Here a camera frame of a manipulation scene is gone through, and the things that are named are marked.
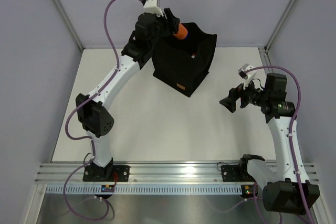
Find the orange bottle blue cap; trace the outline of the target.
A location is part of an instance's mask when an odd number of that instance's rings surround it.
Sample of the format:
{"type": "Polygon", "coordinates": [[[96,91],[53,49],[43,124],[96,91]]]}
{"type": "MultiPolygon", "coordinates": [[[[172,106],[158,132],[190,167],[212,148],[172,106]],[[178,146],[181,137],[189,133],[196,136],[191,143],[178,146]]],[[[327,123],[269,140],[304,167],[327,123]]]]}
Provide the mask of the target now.
{"type": "Polygon", "coordinates": [[[188,30],[184,27],[182,23],[179,23],[177,32],[173,34],[178,40],[184,40],[188,36],[188,30]]]}

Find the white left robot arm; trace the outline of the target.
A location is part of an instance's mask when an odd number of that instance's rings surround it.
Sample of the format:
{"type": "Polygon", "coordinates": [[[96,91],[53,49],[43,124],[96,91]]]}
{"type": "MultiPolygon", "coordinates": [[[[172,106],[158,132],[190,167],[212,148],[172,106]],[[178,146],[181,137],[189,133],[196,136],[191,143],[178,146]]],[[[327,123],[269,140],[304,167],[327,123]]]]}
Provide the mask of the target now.
{"type": "Polygon", "coordinates": [[[128,166],[114,166],[108,134],[114,125],[109,109],[125,84],[138,73],[153,55],[162,37],[179,31],[180,19],[169,8],[163,15],[145,12],[138,17],[128,43],[121,51],[119,63],[89,94],[76,97],[77,117],[91,140],[92,158],[85,166],[83,181],[128,181],[128,166]]]}

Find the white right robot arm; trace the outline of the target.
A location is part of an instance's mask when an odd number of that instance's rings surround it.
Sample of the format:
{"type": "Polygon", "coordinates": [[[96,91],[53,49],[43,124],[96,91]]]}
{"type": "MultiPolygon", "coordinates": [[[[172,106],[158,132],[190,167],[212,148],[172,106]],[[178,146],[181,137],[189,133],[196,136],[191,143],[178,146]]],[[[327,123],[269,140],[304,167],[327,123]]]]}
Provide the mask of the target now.
{"type": "Polygon", "coordinates": [[[310,182],[300,155],[295,105],[286,101],[287,77],[267,74],[264,88],[254,85],[255,73],[242,73],[244,82],[229,91],[220,104],[231,113],[236,101],[241,108],[252,104],[261,108],[274,143],[277,170],[273,172],[259,155],[245,154],[237,165],[221,166],[225,182],[256,182],[262,189],[267,211],[305,215],[320,196],[318,185],[310,182]]]}

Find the black canvas bag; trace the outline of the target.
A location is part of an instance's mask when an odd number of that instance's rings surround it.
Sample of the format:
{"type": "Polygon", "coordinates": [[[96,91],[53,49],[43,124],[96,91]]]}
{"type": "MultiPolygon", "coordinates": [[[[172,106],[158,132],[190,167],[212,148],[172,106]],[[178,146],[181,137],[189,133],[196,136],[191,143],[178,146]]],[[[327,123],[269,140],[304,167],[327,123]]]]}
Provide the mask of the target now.
{"type": "Polygon", "coordinates": [[[184,23],[188,36],[178,40],[173,35],[161,38],[152,56],[153,76],[190,97],[209,73],[217,35],[203,32],[196,23],[184,23]]]}

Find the aluminium frame post right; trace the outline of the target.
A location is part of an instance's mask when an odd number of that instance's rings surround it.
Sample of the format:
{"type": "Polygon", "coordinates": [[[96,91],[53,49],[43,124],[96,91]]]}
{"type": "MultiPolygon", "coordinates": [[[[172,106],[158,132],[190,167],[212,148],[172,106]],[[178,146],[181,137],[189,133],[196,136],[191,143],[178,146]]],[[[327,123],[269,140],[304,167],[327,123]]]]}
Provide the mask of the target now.
{"type": "Polygon", "coordinates": [[[278,34],[280,33],[283,25],[285,24],[287,18],[289,17],[289,15],[291,14],[292,9],[294,8],[296,2],[298,0],[289,0],[289,2],[287,3],[285,9],[283,10],[273,32],[271,33],[271,36],[269,37],[269,39],[267,40],[267,43],[264,46],[264,50],[265,52],[268,52],[273,43],[275,42],[276,38],[278,37],[278,34]]]}

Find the aluminium frame post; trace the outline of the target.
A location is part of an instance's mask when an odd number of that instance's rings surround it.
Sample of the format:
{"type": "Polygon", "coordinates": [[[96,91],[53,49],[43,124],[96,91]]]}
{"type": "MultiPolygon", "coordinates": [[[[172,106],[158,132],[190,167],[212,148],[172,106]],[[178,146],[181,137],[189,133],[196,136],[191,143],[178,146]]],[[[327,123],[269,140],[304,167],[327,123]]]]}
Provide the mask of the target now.
{"type": "Polygon", "coordinates": [[[85,47],[83,46],[83,43],[81,41],[81,39],[78,36],[78,33],[76,32],[69,16],[66,13],[66,10],[61,2],[61,0],[51,0],[52,4],[55,7],[56,12],[58,13],[58,15],[60,16],[63,24],[66,26],[69,35],[71,36],[72,40],[74,41],[74,43],[76,44],[77,48],[79,49],[79,51],[81,53],[83,53],[85,47]]]}
{"type": "Polygon", "coordinates": [[[280,33],[283,25],[285,24],[287,18],[289,17],[289,15],[291,14],[292,9],[294,8],[296,2],[298,0],[289,0],[289,2],[287,3],[285,9],[283,10],[273,32],[271,33],[271,36],[269,37],[269,39],[267,40],[267,43],[264,46],[264,50],[265,52],[268,52],[273,43],[275,42],[276,38],[278,37],[278,34],[280,33]]]}

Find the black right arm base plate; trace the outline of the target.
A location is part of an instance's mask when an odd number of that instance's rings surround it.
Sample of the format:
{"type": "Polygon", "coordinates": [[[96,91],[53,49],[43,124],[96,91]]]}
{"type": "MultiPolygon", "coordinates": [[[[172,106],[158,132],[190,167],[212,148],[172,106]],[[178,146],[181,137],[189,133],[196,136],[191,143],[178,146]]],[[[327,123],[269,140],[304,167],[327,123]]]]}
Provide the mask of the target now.
{"type": "Polygon", "coordinates": [[[254,182],[255,180],[239,165],[222,165],[221,175],[223,182],[254,182]]]}

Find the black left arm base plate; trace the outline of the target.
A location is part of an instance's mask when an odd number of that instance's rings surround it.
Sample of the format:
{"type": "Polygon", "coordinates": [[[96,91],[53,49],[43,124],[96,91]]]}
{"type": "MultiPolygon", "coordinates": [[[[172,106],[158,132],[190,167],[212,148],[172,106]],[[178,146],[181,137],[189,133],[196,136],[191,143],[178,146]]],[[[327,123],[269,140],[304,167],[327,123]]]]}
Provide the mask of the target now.
{"type": "Polygon", "coordinates": [[[128,182],[130,166],[108,165],[107,167],[91,164],[85,167],[84,182],[128,182]]]}

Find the aluminium frame post left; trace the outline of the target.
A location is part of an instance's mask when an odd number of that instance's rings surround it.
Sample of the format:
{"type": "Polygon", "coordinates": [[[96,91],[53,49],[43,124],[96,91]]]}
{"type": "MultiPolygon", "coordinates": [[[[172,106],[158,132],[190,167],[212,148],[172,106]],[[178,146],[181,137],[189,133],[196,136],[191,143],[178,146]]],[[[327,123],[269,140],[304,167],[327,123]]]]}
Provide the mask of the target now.
{"type": "Polygon", "coordinates": [[[52,4],[55,7],[56,12],[58,13],[58,15],[60,16],[63,24],[66,26],[69,35],[71,36],[72,40],[74,41],[74,43],[76,44],[77,48],[79,49],[79,51],[81,53],[83,53],[85,47],[83,46],[83,43],[81,41],[81,39],[78,36],[78,33],[76,32],[69,16],[66,13],[66,10],[61,2],[61,0],[51,0],[52,4]]]}

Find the aluminium rail front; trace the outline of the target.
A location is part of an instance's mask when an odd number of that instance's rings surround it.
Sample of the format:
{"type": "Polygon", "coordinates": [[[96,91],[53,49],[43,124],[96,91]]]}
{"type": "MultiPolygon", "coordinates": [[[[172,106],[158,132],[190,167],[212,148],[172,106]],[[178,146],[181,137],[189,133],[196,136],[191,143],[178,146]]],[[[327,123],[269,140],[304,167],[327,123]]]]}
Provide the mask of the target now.
{"type": "MultiPolygon", "coordinates": [[[[70,183],[83,183],[84,169],[80,163],[43,163],[39,166],[35,183],[56,184],[65,182],[71,176],[70,183]]],[[[221,184],[223,182],[219,166],[216,163],[117,163],[130,166],[129,181],[118,184],[221,184]]]]}

